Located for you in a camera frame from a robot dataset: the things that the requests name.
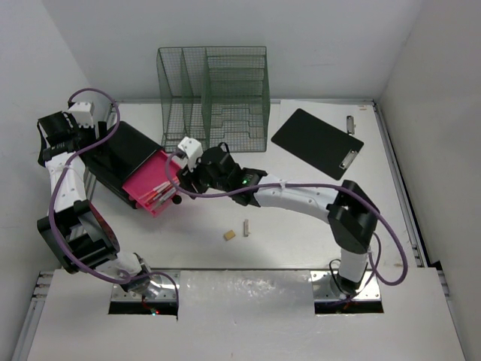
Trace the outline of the grey small eraser block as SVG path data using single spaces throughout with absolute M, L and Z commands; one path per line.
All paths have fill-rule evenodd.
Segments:
M 248 237 L 250 235 L 250 222 L 248 219 L 244 221 L 244 237 Z

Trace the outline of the yellow eraser cube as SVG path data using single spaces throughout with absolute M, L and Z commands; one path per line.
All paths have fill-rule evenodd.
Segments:
M 235 237 L 235 233 L 234 233 L 233 230 L 230 230 L 223 235 L 223 238 L 224 238 L 225 241 L 229 241 L 229 240 L 233 239 L 234 237 Z

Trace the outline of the pink highlighter pen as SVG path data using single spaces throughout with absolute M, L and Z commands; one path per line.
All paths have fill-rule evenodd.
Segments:
M 151 199 L 152 197 L 160 194 L 164 189 L 166 189 L 169 186 L 169 182 L 164 182 L 154 188 L 151 189 L 151 191 L 143 194 L 141 196 L 142 199 Z

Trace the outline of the black pink drawer unit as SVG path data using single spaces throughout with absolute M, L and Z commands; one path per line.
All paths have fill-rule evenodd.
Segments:
M 152 192 L 168 182 L 164 147 L 122 121 L 105 143 L 80 156 L 96 180 L 134 209 L 145 209 L 153 217 L 169 205 L 182 202 L 175 193 L 163 203 Z

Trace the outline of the white red marker pen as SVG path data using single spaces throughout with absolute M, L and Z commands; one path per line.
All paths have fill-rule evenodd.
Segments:
M 157 194 L 156 196 L 154 196 L 151 200 L 149 200 L 147 202 L 147 205 L 151 206 L 151 205 L 156 204 L 156 203 L 163 203 L 167 199 L 172 197 L 176 193 L 176 191 L 177 190 L 172 187 L 172 188 L 164 191 L 163 193 Z

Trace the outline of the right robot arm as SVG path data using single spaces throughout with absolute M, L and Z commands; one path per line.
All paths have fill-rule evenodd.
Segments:
M 344 182 L 345 192 L 296 187 L 266 171 L 241 167 L 224 143 L 203 150 L 199 141 L 188 137 L 177 145 L 177 155 L 186 160 L 177 179 L 193 198 L 217 190 L 242 206 L 281 208 L 327 223 L 340 247 L 340 267 L 331 284 L 336 293 L 347 297 L 357 293 L 377 226 L 376 207 L 357 183 Z

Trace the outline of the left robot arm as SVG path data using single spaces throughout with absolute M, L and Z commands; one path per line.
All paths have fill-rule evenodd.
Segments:
M 90 102 L 71 103 L 66 111 L 38 119 L 38 164 L 50 176 L 51 199 L 37 228 L 68 273 L 90 273 L 145 296 L 150 267 L 137 253 L 121 251 L 112 228 L 86 194 L 85 173 L 127 201 L 127 177 L 161 147 L 124 121 L 111 128 L 94 121 L 92 107 Z

